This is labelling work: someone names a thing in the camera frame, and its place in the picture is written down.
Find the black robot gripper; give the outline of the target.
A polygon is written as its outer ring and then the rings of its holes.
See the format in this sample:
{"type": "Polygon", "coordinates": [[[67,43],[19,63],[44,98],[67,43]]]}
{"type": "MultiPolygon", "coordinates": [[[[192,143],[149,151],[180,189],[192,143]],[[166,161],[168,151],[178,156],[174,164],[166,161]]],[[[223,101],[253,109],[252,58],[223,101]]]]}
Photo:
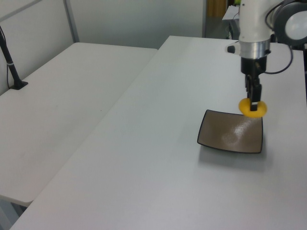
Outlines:
{"type": "Polygon", "coordinates": [[[260,75],[266,71],[267,57],[260,58],[241,58],[241,72],[245,74],[245,87],[247,98],[250,98],[250,110],[257,111],[258,103],[261,99],[262,85],[259,77],[251,77],[250,75],[260,75]]]}

